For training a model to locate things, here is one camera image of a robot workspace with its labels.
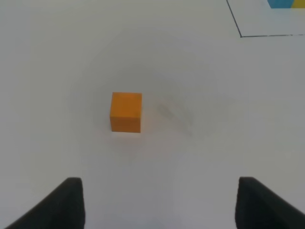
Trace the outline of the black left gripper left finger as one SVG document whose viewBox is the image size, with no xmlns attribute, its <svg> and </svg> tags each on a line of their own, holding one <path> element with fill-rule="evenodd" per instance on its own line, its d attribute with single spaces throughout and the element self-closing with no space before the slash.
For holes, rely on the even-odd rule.
<svg viewBox="0 0 305 229">
<path fill-rule="evenodd" d="M 83 229 L 85 205 L 82 180 L 69 177 L 46 198 L 7 226 L 9 229 Z"/>
</svg>

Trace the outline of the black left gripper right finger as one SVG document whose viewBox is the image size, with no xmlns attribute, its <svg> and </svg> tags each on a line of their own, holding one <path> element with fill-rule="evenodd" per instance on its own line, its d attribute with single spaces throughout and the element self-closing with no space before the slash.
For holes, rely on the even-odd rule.
<svg viewBox="0 0 305 229">
<path fill-rule="evenodd" d="M 240 177 L 235 206 L 238 229 L 303 229 L 305 215 L 253 177 Z"/>
</svg>

